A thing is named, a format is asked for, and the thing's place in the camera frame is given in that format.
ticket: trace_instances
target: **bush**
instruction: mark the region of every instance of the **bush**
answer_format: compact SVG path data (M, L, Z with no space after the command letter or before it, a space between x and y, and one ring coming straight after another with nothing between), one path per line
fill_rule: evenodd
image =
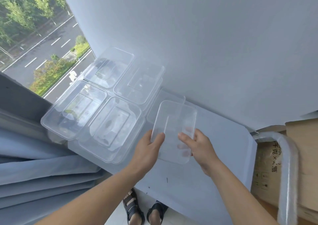
M78 45L78 44L84 44L84 43L87 43L86 38L84 36L82 36L82 35L78 35L76 37L75 44Z
M62 58L56 63L46 61L44 68L34 71L34 82L29 89L40 96L44 95L75 63L76 60L66 61Z
M75 50L76 50L76 56L77 58L81 57L87 50L90 49L90 46L88 44L88 42L84 43L84 44L77 44L74 46Z
M51 59L57 62L59 60L59 57L56 54L52 54Z

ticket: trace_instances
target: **hand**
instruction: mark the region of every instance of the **hand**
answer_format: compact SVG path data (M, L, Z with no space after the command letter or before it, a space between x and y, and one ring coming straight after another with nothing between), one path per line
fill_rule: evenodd
M140 175L143 177L154 166L158 159L159 149L164 142L165 135L160 133L151 143L152 130L147 133L138 142L135 153L129 165L132 169L137 169Z
M199 129L195 130L194 139L191 139L188 135L182 132L178 134L178 138L191 148L193 157L197 163L199 163L203 172L206 175L211 176L211 167L213 167L215 162L219 162L220 160L213 149L210 139Z

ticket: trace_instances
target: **window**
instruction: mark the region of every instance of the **window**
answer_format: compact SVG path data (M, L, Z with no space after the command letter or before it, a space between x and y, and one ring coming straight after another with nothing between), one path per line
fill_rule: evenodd
M1 0L0 70L54 103L95 59L65 0Z

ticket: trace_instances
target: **foot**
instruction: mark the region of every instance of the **foot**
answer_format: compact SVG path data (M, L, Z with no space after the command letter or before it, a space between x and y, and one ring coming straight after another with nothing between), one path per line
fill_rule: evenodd
M149 209L147 213L147 220L150 224L161 224L163 216L167 211L168 206L156 201L156 203Z
M129 225L143 225L145 216L139 208L135 190L130 190L122 201L127 213L127 223Z

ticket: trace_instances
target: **black sandal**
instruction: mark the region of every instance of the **black sandal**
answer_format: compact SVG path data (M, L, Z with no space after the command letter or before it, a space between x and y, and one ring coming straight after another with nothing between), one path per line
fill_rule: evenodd
M147 212L147 221L149 222L149 215L151 214L151 212L153 210L158 210L159 212L159 216L161 219L161 223L163 221L163 215L165 214L165 212L168 210L168 206L164 205L163 203L156 201L156 203L152 206L152 208L150 208Z
M128 193L129 195L124 200L122 200L122 202L124 203L124 208L127 213L127 223L129 224L131 217L135 213L138 213L141 217L141 225L143 225L145 223L145 215L139 208L137 194L133 188L131 189L131 191L129 191L129 193ZM133 198L135 198L135 200L127 205L127 203Z

